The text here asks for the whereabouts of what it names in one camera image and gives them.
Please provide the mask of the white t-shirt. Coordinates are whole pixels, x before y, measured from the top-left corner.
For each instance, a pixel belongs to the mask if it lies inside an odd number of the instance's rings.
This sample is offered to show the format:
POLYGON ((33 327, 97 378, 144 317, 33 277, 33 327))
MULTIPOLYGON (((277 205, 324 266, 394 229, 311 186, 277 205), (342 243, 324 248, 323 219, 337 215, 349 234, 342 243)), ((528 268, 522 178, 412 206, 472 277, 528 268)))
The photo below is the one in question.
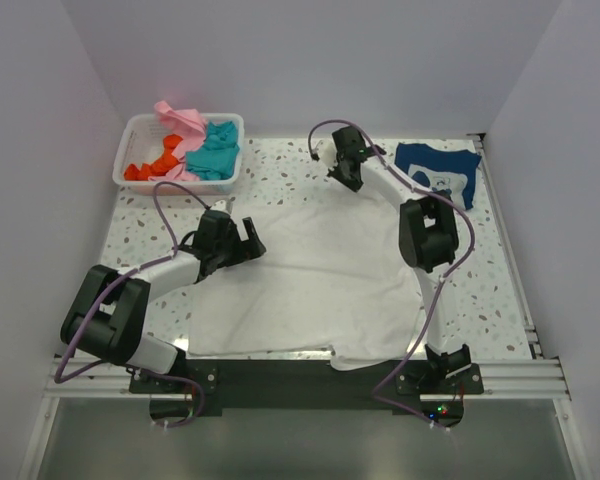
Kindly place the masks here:
POLYGON ((398 214, 361 197, 305 206, 245 206, 265 254, 193 288, 188 353, 330 348, 352 370, 403 356, 423 317, 398 250, 398 214))

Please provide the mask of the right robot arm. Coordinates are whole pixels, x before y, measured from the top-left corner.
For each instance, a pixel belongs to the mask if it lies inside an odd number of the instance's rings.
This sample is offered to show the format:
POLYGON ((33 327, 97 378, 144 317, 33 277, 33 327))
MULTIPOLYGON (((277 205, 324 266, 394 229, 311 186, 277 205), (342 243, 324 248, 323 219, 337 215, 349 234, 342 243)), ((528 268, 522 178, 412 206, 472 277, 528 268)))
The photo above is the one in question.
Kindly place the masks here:
POLYGON ((354 192, 373 189, 398 212, 398 248, 416 275, 426 313, 416 340, 426 354, 419 384, 449 392, 472 364, 469 346, 459 333, 454 292, 447 286, 453 271, 468 259, 456 257, 456 206, 386 162, 379 147, 353 126, 333 132, 320 157, 329 177, 354 192))

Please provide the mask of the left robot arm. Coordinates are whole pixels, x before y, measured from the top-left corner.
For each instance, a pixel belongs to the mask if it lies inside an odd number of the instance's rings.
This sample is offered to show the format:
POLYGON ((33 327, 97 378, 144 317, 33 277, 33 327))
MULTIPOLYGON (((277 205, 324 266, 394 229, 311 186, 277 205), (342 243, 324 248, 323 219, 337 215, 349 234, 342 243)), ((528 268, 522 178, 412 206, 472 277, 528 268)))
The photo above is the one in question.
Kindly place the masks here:
POLYGON ((67 345, 62 366, 81 350, 102 363, 152 372, 165 392, 186 383, 186 354, 143 332, 149 304, 180 288, 201 283, 219 269, 262 257, 266 247, 253 220, 242 220, 246 237, 224 210, 207 209, 197 229, 172 253, 129 270, 96 265, 87 272, 60 330, 67 345))

